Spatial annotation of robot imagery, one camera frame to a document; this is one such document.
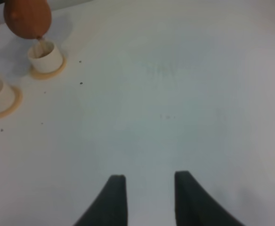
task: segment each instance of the white table surface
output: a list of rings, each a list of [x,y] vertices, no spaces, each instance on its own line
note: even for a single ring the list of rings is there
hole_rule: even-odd
[[[246,225],[275,226],[275,8],[243,2],[55,11],[47,38],[68,61],[47,81],[3,24],[0,73],[24,99],[0,120],[0,226],[71,226],[112,174],[130,226],[174,226],[176,170]]]

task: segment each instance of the orange base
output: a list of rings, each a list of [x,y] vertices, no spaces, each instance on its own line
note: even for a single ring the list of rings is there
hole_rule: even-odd
[[[7,110],[0,112],[0,119],[3,117],[8,116],[9,114],[13,113],[20,105],[22,99],[23,99],[23,94],[19,88],[12,87],[14,93],[15,93],[15,101],[12,104],[11,107],[9,107]]]
[[[46,80],[60,74],[64,70],[65,66],[66,66],[66,58],[63,56],[63,63],[56,71],[51,73],[40,73],[33,66],[31,66],[30,74],[31,74],[31,77],[34,79]]]

